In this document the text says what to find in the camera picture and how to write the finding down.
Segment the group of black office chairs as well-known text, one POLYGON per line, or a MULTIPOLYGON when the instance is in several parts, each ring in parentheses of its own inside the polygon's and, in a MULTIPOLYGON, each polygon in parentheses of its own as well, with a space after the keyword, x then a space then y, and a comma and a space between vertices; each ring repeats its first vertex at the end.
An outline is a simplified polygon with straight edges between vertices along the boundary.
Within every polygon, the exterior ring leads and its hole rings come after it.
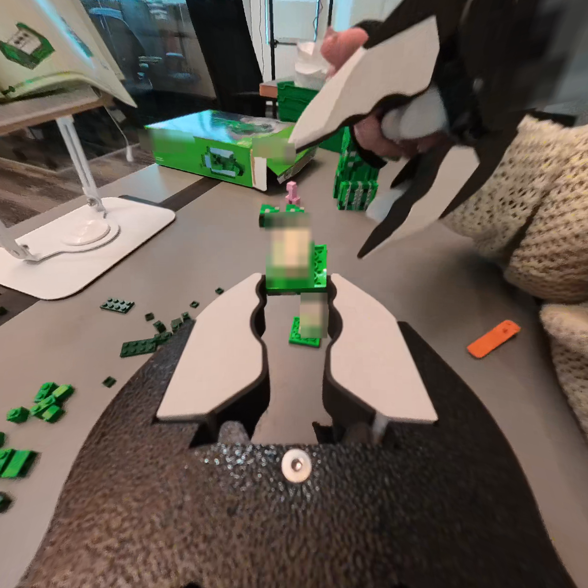
POLYGON ((83 1, 123 74, 140 125, 217 106, 186 1, 83 1))

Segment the pile of green lego bricks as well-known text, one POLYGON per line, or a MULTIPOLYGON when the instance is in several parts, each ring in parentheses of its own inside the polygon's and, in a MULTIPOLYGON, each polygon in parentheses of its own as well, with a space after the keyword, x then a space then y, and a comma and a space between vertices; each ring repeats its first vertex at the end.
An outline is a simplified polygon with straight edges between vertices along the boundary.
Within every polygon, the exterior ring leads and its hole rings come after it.
MULTIPOLYGON (((30 406, 16 406, 5 413, 4 423, 22 425, 29 421, 54 424, 66 414, 66 404, 75 393, 70 384, 59 385, 54 381, 43 383, 36 391, 30 406)), ((25 478, 35 465, 40 452, 29 447, 11 445, 9 435, 1 431, 1 479, 25 478)))

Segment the black partition panel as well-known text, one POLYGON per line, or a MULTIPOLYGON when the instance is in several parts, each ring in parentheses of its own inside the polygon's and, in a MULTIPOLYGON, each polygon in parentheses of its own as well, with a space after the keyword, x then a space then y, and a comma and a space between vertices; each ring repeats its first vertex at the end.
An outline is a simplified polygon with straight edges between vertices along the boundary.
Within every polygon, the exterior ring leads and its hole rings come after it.
POLYGON ((262 73, 242 1, 187 1, 220 110, 265 117, 262 73))

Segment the green lego box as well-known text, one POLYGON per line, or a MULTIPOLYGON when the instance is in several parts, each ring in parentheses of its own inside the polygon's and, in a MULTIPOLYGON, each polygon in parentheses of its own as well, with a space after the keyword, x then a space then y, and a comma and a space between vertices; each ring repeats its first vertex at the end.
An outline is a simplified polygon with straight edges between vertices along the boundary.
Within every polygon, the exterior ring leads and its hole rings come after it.
POLYGON ((146 125, 141 141, 160 166, 265 192, 315 158, 315 146, 284 158, 292 130, 290 122, 210 109, 146 125))

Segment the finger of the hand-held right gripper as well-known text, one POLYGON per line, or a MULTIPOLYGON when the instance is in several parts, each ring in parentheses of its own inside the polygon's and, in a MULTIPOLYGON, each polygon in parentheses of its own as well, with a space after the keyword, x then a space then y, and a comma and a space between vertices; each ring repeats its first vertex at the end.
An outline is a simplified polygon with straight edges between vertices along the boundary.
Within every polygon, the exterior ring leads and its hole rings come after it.
POLYGON ((289 144, 305 150, 387 100, 418 96, 430 85, 439 47, 436 17, 430 16, 374 47, 358 48, 305 108, 289 144))
POLYGON ((376 195, 366 216, 377 225, 360 248, 363 259, 389 241, 405 239, 435 223, 479 165, 474 148, 440 146, 425 153, 415 177, 376 195))

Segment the pile of dark green pieces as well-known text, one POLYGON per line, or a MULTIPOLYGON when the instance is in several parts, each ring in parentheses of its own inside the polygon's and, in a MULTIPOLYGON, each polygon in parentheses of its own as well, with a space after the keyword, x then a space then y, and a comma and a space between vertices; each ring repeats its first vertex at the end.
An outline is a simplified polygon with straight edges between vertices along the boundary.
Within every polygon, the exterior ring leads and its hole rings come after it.
MULTIPOLYGON (((132 303, 124 300, 109 299, 107 302, 101 305, 100 308, 103 310, 122 312, 128 311, 132 305, 132 303)), ((155 321, 153 323, 153 327, 156 330, 154 337, 122 343, 119 354, 120 358, 124 359, 128 357, 147 355, 157 351, 159 347, 166 344, 170 338, 175 333, 177 333, 179 328, 189 320, 192 320, 189 312, 183 312, 180 318, 176 318, 171 322, 171 331, 167 330, 166 325, 160 320, 155 321)))

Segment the white paper bag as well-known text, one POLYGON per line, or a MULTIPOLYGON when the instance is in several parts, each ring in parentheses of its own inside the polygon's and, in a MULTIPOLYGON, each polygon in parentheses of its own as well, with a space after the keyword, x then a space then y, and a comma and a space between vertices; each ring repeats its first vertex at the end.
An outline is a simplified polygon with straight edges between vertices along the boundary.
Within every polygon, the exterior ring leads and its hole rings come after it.
POLYGON ((296 46, 294 85, 320 91, 330 72, 330 64, 320 52, 320 44, 312 41, 298 42, 296 46))

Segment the white book stand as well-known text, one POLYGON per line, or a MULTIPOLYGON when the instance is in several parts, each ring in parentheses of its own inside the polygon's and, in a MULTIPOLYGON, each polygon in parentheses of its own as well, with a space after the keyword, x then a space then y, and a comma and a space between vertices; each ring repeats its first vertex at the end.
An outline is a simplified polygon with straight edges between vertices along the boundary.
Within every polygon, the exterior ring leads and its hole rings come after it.
POLYGON ((86 204, 15 239, 1 224, 1 286, 42 300, 68 298, 175 220, 150 202, 101 199, 73 115, 111 101, 91 86, 1 103, 1 135, 56 121, 86 204))

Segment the orange brick separator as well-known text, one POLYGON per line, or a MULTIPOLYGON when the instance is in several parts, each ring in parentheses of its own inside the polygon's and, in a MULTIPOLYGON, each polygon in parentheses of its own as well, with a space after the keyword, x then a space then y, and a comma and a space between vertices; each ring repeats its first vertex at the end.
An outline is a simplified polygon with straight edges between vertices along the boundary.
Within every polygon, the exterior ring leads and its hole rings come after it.
POLYGON ((488 356, 505 342, 515 337, 520 327, 512 320, 504 320, 466 347, 467 352, 476 359, 488 356))

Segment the lego instruction booklet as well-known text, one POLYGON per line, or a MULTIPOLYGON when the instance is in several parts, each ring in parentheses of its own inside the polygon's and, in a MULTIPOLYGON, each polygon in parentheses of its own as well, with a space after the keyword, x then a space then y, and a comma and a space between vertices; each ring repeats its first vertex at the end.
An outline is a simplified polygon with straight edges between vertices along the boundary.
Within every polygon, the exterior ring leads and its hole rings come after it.
POLYGON ((137 107, 123 80, 80 1, 1 1, 1 100, 90 85, 137 107))

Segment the green plastic crate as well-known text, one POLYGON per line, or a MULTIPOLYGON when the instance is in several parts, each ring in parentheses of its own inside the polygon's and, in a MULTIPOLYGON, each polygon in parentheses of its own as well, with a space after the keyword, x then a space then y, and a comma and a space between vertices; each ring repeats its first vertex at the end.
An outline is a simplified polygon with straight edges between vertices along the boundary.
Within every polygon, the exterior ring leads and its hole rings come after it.
MULTIPOLYGON (((317 90, 297 86, 293 81, 277 83, 277 108, 279 119, 283 122, 297 122, 305 107, 318 94, 317 90)), ((320 143, 320 147, 331 152, 342 153, 344 150, 345 131, 338 133, 320 143)))

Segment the green lego panel with studs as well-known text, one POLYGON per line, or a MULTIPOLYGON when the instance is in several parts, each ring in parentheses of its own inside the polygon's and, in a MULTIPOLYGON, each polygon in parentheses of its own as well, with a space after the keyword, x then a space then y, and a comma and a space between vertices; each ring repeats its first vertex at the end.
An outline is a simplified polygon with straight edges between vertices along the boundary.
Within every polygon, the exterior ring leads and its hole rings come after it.
POLYGON ((321 339, 319 337, 303 337, 300 334, 300 318, 298 316, 293 317, 289 334, 289 344, 320 348, 320 341, 321 339))

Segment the person's right hand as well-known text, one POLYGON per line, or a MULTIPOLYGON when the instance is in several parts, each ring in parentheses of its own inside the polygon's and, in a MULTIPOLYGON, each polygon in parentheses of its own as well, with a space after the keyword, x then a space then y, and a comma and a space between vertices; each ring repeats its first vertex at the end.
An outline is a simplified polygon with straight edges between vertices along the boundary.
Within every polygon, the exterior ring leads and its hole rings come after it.
MULTIPOLYGON (((367 32, 362 28, 353 27, 343 32, 328 28, 320 48, 321 55, 330 64, 328 77, 332 77, 340 70, 368 38, 367 32)), ((390 160, 410 159, 419 153, 426 153, 435 146, 450 143, 449 138, 442 131, 419 138, 391 140, 382 130, 384 117, 385 113, 382 109, 376 109, 353 127, 355 142, 370 156, 390 160)))

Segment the large green lego figure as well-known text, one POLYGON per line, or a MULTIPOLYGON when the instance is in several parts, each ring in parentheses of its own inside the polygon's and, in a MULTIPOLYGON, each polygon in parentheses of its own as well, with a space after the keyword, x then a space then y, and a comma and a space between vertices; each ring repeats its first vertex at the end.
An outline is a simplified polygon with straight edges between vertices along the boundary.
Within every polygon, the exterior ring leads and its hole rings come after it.
POLYGON ((343 132, 342 151, 334 177, 333 198, 339 210, 366 210, 378 191, 379 170, 359 154, 349 128, 343 132))

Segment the person's knit sweater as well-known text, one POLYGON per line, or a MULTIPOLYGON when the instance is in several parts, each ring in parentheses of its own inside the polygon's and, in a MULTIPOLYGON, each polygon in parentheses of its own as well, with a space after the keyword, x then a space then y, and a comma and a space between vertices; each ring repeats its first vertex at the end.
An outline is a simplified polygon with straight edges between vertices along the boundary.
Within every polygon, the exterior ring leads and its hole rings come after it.
POLYGON ((544 304, 540 321, 548 335, 559 385, 587 436, 587 302, 544 304))

